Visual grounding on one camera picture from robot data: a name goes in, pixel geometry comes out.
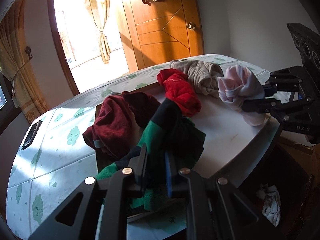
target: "tablecloth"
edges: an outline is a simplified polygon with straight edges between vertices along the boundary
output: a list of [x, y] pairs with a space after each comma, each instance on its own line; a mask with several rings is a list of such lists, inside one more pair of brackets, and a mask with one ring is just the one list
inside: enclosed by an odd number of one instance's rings
[[[217, 63], [224, 72], [234, 64], [246, 66], [261, 84], [269, 78], [267, 70], [223, 55], [208, 54], [187, 59]], [[34, 121], [42, 120], [43, 123], [30, 147], [22, 150], [20, 145], [7, 190], [7, 224], [15, 235], [27, 239], [86, 177], [97, 175], [95, 151], [82, 137], [94, 122], [95, 106], [111, 92], [133, 91], [156, 82], [156, 75], [165, 68], [169, 68], [169, 63], [114, 79], [67, 100]], [[282, 92], [275, 97], [286, 102], [289, 94]], [[173, 215], [175, 212], [176, 209], [169, 209], [167, 213], [163, 211], [163, 216], [168, 217], [164, 220], [159, 217], [148, 219], [144, 222], [148, 226], [143, 228], [143, 234], [163, 239], [185, 228], [185, 217]], [[141, 230], [138, 221], [128, 225], [128, 239], [141, 236], [136, 230]]]

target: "pink cloth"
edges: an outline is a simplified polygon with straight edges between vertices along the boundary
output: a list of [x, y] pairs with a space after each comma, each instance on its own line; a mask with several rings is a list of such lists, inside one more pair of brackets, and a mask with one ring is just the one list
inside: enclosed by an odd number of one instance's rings
[[246, 99], [265, 98], [262, 85], [247, 67], [228, 67], [224, 77], [217, 77], [217, 82], [222, 102], [240, 113], [247, 124], [257, 126], [263, 123], [265, 114], [246, 113], [241, 109]]

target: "wooden door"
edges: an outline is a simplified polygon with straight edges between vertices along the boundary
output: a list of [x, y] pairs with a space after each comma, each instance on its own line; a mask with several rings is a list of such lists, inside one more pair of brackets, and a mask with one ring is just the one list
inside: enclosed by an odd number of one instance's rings
[[[124, 47], [131, 42], [138, 69], [203, 54], [196, 0], [157, 0], [151, 5], [142, 0], [122, 2], [129, 31], [125, 35], [120, 30], [121, 39]], [[186, 27], [189, 22], [196, 25], [195, 30]]]

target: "crumpled white cloth on floor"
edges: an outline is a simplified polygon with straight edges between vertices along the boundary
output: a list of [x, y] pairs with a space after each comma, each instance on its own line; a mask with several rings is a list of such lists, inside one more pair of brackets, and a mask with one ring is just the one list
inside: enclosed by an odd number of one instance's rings
[[225, 77], [217, 77], [217, 81], [222, 102], [240, 113], [247, 124], [257, 126], [263, 123], [265, 114], [246, 113], [241, 109], [246, 99], [265, 98], [262, 85], [247, 67], [240, 65], [228, 67]]
[[223, 77], [223, 71], [218, 64], [183, 59], [171, 61], [170, 68], [183, 72], [196, 93], [219, 98], [217, 77]]
[[264, 200], [262, 214], [276, 227], [280, 221], [280, 195], [276, 186], [260, 184], [256, 193], [259, 199]]

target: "brass door knob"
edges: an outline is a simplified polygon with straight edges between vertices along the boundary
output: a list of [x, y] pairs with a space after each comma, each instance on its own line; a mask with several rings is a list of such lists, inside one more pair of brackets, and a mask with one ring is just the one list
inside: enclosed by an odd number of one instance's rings
[[195, 25], [194, 23], [187, 23], [187, 24], [186, 24], [186, 27], [187, 27], [189, 30], [194, 31], [195, 28], [196, 28], [196, 25]]

